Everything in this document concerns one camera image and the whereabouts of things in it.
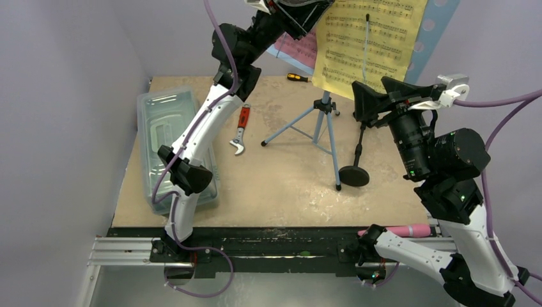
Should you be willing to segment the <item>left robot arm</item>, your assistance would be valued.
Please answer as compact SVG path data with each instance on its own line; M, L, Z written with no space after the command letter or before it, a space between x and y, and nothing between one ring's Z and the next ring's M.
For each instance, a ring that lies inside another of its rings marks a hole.
M227 119L252 93L261 75L254 62L284 34L294 40L307 36L332 6L332 1L246 1L256 13L244 29L219 24L209 1L204 2L213 24L212 52L219 68L205 102L172 145L162 145L158 157L174 185L169 218L165 227L171 240L166 254L181 262L190 255L188 239L193 232L199 195L213 173L205 168L207 152Z

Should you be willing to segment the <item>yellow sheet music page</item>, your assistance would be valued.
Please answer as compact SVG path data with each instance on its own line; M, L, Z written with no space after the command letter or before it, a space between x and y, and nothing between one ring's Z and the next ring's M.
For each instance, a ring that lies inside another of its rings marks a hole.
M427 1L335 1L315 27L312 84L349 99L352 82L384 93L383 76L402 81Z

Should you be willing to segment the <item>black microphone stand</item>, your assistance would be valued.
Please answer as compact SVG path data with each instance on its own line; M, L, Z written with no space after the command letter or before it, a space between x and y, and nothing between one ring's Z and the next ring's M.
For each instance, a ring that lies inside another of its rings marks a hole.
M339 170L339 179L342 184L352 187L363 187L370 181L369 173L359 166L360 157L362 155L362 140L364 131L366 129L365 123L360 125L359 140L355 147L354 160L352 165L343 166Z

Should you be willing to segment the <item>red handled adjustable wrench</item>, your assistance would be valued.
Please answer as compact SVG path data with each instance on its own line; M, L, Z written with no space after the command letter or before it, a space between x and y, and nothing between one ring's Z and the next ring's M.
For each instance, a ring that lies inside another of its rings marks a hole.
M249 119L250 110L251 105L249 103L244 103L240 111L236 135L229 141L229 144L236 148L236 152L234 153L235 156L241 155L245 150L243 136Z

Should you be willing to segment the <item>pink sheet music page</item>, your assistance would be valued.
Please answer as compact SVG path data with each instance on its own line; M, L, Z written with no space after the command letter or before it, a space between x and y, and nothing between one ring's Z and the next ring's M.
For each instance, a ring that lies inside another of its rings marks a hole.
M281 59L312 75L317 56L315 32L309 32L307 36L300 40L295 40L287 33L284 33L267 49L267 52L275 58Z

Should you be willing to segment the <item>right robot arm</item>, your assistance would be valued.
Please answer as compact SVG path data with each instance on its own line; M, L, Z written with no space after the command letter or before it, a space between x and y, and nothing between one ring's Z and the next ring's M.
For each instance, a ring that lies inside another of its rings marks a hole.
M464 306L514 305L513 289L524 286L530 274L510 261L488 222L489 205L476 184L490 162L484 141L468 128L436 136L434 124L422 115L465 98L468 77L440 75L430 86L388 76L381 82L383 93L352 83L355 117L370 127L390 129L405 178L417 183L415 193L453 238L456 251L431 249L373 224L358 239L359 263L382 258L403 263L432 277Z

